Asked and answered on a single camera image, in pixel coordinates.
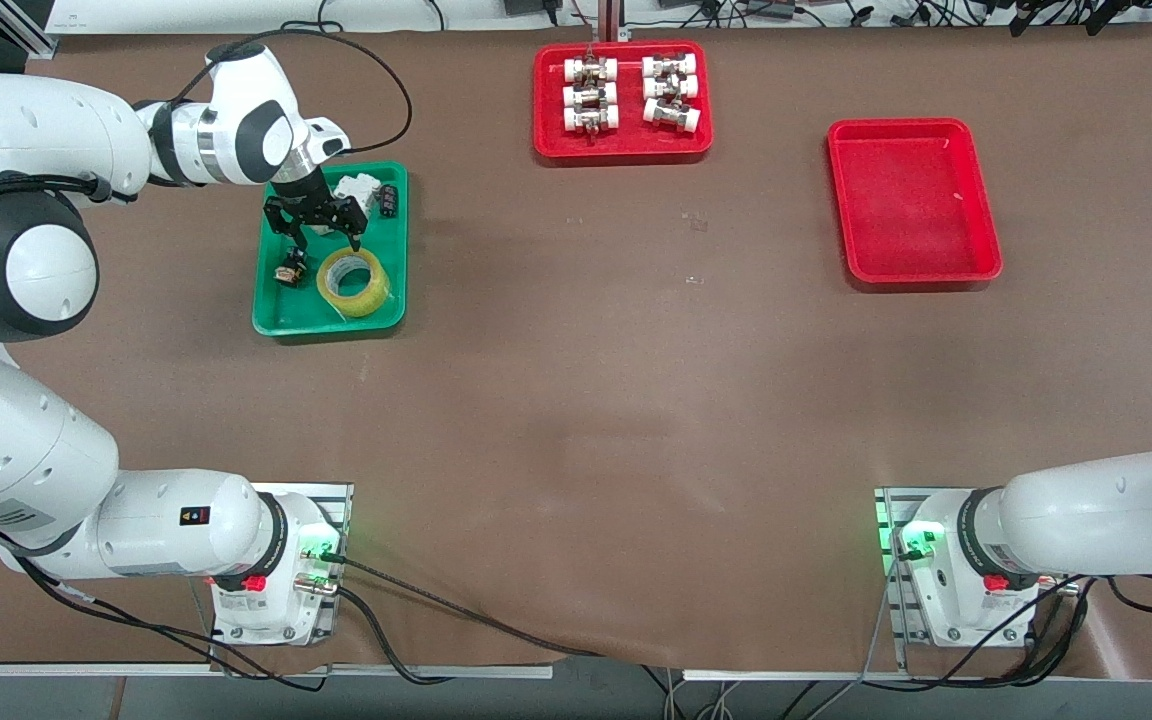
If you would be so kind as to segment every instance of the green tray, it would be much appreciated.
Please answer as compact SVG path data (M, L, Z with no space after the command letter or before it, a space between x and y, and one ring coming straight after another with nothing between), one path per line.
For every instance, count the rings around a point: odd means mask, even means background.
M308 271L301 287L285 287L274 281L274 268L287 256L291 238L280 236L262 220L260 255L256 259L256 295L252 300L252 327L264 336L325 336L332 333L382 331L394 327L407 311L407 210L411 195L407 191L407 168L397 162L356 162L324 165L323 174L328 184L342 176L366 173L385 184L397 188L397 218L380 218L380 210L372 209L367 230L362 233L362 245L374 252L376 259L389 275L389 298L374 313L365 318L343 318L317 290L317 272L326 256L348 247L344 234L333 232L317 236L308 232ZM273 194L265 187L265 196Z

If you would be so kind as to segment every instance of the gray floor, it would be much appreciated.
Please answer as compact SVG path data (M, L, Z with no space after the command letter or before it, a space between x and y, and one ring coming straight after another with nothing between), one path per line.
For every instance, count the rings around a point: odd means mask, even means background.
M805 717L839 684L821 684L791 715ZM745 683L728 697L733 720L778 720L803 688ZM115 679L0 679L0 720L105 720L113 714ZM687 683L679 702L695 717L718 692L718 683ZM984 717L986 710L1025 720L1138 720L1152 717L1152 683L1061 682L1000 691L884 694L856 688L824 712L827 720L950 720ZM433 688L397 679L333 679L320 694L297 694L271 683L228 679L129 679L119 720L182 720L242 717L243 720L312 717L314 720L411 717L513 720L522 717L655 719L662 694L641 667L612 660L573 659L554 667L553 680L456 680Z

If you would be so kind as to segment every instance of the empty red tray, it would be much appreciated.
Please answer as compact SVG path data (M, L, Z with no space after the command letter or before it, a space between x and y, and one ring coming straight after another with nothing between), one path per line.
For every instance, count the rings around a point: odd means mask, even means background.
M593 142L584 132L563 128L563 60L585 55L584 41L547 45L536 53L532 79L532 142L536 152L560 164L645 164L698 160L714 142L708 116L708 70L705 53L695 41L596 41L594 55L617 61L617 108L621 127L599 132ZM657 127L643 119L643 58L654 54L696 54L696 78L700 93L687 100L700 111L696 132Z
M973 285L1002 272L972 131L960 120L840 120L829 160L847 266L861 281Z

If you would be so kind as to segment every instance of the tape roll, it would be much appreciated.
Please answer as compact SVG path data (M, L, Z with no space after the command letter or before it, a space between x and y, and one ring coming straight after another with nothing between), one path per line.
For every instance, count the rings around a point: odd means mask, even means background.
M363 268L371 273L366 287L357 295L340 295L340 281L354 270ZM389 275L385 274L380 260L364 249L358 249L356 252L344 247L328 255L328 258L319 265L317 283L319 295L347 318L372 314L376 310L380 310L380 305L384 305L389 297Z

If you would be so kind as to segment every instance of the brown tabletop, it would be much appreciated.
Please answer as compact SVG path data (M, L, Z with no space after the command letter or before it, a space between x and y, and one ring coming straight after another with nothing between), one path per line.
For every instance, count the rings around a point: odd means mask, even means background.
M708 158L602 169L531 152L532 55L579 31L362 37L416 101L376 154L412 176L392 338L259 336L260 192L151 187L88 211L99 300L15 357L124 468L355 483L351 555L531 632L675 667L857 670L882 586L873 488L1152 450L1152 26L689 36ZM70 37L29 70L165 97L219 40ZM401 122L365 58L271 46L303 114L356 143ZM901 115L973 129L1006 263L986 291L846 281L824 134ZM407 661L554 657L349 578ZM182 579L92 588L197 624ZM1094 600L1062 673L1152 679L1152 617ZM323 646L271 654L381 661L351 611ZM0 661L108 659L182 655L0 568ZM874 669L895 669L886 635Z

